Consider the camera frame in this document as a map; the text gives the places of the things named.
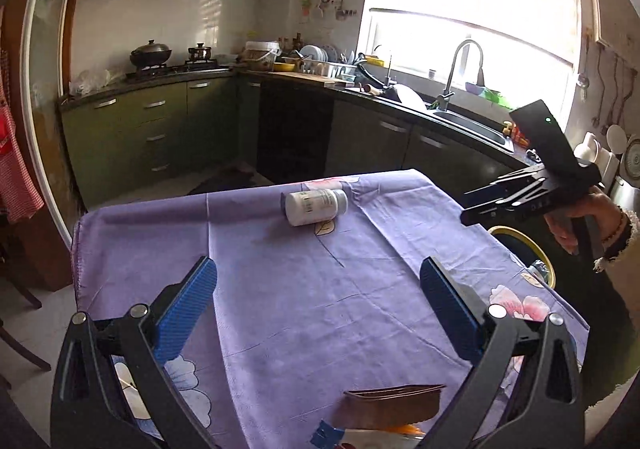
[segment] person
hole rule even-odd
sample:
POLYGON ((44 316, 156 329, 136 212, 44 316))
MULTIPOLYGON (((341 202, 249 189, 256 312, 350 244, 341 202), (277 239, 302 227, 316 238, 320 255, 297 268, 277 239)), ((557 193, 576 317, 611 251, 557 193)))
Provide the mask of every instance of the person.
MULTIPOLYGON (((640 331, 640 222, 634 212, 622 210, 600 189, 593 187, 590 193, 568 207, 564 212, 569 218, 592 215, 600 228, 604 256, 597 260, 595 268, 606 272, 615 290, 625 302, 631 322, 640 331)), ((575 235, 566 230, 553 215, 545 215, 549 230, 556 241, 570 254, 577 248, 575 235)), ((613 414, 619 409, 626 394, 634 385, 636 373, 608 397, 590 407, 585 413, 586 444, 592 443, 598 434, 604 433, 613 414)))

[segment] window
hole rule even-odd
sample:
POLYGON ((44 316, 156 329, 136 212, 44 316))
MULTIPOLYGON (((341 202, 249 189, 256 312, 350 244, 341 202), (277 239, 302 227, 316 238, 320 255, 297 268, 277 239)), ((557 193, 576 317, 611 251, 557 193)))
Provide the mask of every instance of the window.
MULTIPOLYGON (((558 115, 579 52, 578 0, 366 0, 361 43, 393 55, 394 68, 446 82, 464 39, 484 52, 486 86, 513 108, 542 98, 558 115)), ((463 48, 454 83, 476 82, 479 52, 463 48)))

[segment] table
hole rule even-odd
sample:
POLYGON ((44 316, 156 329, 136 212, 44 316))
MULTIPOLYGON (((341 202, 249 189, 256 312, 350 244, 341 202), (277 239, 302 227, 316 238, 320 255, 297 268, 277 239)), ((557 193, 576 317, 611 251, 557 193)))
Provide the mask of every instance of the table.
MULTIPOLYGON (((309 447, 347 389, 446 384, 443 411, 470 366, 420 291, 430 255, 511 313, 562 314, 582 362, 585 321, 521 276, 482 227, 461 225, 460 210, 414 170, 99 209, 74 234, 78 308, 94 320, 119 317, 180 281, 201 255, 215 260, 213 304, 166 369, 223 448, 309 447), (323 227, 291 227, 284 194, 320 187, 343 188, 348 212, 323 227)), ((483 432, 515 378, 512 369, 483 432)), ((138 423, 154 432, 149 419, 138 423)))

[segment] red cloth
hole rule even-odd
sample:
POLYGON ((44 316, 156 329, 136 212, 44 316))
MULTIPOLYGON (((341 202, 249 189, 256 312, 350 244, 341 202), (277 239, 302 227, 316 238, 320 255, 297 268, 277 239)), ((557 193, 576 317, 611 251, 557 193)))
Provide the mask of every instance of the red cloth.
MULTIPOLYGON (((0 24, 2 7, 0 7, 0 24)), ((0 198, 10 223, 31 218, 44 202, 38 194, 15 140, 15 123, 4 82, 8 79, 8 57, 0 50, 0 198)))

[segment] black dishwasher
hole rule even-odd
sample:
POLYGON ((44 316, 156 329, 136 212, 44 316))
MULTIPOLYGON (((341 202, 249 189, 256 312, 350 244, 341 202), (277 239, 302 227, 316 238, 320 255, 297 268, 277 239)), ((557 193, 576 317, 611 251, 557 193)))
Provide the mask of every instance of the black dishwasher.
POLYGON ((258 173, 276 184, 321 178, 329 146, 334 99, 292 81, 260 88, 258 173))

